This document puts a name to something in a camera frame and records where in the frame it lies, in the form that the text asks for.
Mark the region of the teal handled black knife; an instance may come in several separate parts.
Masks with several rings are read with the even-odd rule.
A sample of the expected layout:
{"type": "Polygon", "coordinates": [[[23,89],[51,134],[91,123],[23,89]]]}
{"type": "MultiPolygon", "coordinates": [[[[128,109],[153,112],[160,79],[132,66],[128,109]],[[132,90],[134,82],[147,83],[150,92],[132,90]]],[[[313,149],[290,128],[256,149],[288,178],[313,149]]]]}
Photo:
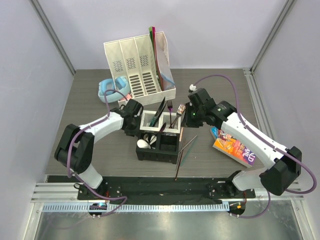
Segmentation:
{"type": "Polygon", "coordinates": [[[157,123],[157,119],[154,117],[154,118],[152,118],[152,120],[150,121],[150,123],[149,123],[149,127],[151,127],[151,128],[153,128],[155,125],[156,125],[156,123],[157,123]]]}

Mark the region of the thin dark metal chopstick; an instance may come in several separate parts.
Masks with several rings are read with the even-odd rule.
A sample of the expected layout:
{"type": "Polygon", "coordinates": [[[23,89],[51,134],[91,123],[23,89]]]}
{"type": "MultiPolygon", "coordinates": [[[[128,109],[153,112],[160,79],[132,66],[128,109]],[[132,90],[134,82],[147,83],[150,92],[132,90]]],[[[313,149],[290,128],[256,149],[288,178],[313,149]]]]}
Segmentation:
{"type": "Polygon", "coordinates": [[[190,143],[192,143],[195,139],[197,139],[197,135],[195,135],[190,141],[183,145],[183,147],[178,151],[178,154],[183,151],[190,143]]]}

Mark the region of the brown wooden chopstick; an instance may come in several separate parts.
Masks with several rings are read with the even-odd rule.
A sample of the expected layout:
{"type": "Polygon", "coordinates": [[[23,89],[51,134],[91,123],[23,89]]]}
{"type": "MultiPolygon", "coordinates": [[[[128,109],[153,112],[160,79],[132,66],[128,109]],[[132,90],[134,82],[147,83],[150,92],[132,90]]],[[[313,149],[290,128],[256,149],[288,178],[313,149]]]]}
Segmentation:
{"type": "Polygon", "coordinates": [[[181,143],[181,141],[182,141],[182,138],[183,138],[183,131],[184,131],[184,127],[181,127],[181,130],[180,130],[180,136],[179,136],[179,143],[181,143]]]}

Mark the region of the green and tan chopstick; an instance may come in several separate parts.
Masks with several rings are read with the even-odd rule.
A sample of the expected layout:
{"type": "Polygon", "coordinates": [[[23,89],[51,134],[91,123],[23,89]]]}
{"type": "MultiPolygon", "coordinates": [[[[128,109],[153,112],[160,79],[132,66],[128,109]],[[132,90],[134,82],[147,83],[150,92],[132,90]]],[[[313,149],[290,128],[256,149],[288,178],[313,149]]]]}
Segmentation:
{"type": "Polygon", "coordinates": [[[184,164],[184,162],[187,160],[187,158],[189,157],[192,149],[194,148],[194,145],[196,144],[198,138],[195,138],[195,140],[192,142],[192,144],[190,145],[189,149],[187,150],[185,156],[183,157],[182,161],[181,161],[181,166],[184,164]]]}

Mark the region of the black plastic knife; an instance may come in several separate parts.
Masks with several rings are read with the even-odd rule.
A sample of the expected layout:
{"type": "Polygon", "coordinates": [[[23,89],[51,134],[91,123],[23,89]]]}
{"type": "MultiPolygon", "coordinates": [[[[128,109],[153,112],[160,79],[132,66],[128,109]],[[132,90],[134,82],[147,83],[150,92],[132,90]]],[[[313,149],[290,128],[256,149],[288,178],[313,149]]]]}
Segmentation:
{"type": "Polygon", "coordinates": [[[158,119],[158,117],[161,115],[161,110],[163,110],[164,106],[165,106],[165,101],[166,101],[166,97],[163,98],[161,104],[159,105],[155,115],[152,118],[156,118],[158,119]]]}

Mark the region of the purple metallic spoon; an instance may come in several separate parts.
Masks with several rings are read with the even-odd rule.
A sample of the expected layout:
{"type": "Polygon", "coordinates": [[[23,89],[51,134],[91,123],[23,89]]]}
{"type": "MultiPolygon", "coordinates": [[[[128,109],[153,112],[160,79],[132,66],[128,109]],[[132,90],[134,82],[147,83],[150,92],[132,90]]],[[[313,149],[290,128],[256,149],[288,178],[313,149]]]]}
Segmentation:
{"type": "Polygon", "coordinates": [[[156,133],[156,135],[162,133],[165,129],[166,129],[167,123],[163,123],[163,125],[161,126],[160,130],[156,133]]]}

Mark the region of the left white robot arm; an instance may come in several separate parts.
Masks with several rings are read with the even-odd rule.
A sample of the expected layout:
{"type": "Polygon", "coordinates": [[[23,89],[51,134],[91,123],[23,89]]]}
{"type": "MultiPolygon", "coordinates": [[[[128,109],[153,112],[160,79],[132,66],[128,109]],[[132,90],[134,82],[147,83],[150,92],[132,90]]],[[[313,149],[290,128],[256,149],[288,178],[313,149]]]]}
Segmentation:
{"type": "Polygon", "coordinates": [[[54,158],[67,167],[68,175],[76,174],[87,185],[93,198],[100,200],[107,192],[106,182],[92,165],[95,143],[118,130],[123,130],[127,136],[137,136],[143,109],[141,103],[130,99],[97,120],[65,127],[54,158]]]}

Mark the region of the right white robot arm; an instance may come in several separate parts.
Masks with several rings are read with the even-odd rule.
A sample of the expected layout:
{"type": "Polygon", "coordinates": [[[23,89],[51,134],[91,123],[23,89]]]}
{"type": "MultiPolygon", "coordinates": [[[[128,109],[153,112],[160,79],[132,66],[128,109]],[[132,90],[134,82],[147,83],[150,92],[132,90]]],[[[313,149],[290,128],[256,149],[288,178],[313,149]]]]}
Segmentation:
{"type": "Polygon", "coordinates": [[[244,144],[262,162],[263,168],[254,171],[240,171],[226,184],[226,193],[233,198],[244,190],[263,187],[280,196],[301,173],[302,152],[297,147],[288,149],[238,114],[237,109],[227,101],[215,103],[204,88],[189,87],[189,101],[186,103],[182,126],[199,128],[203,124],[213,126],[244,144]]]}

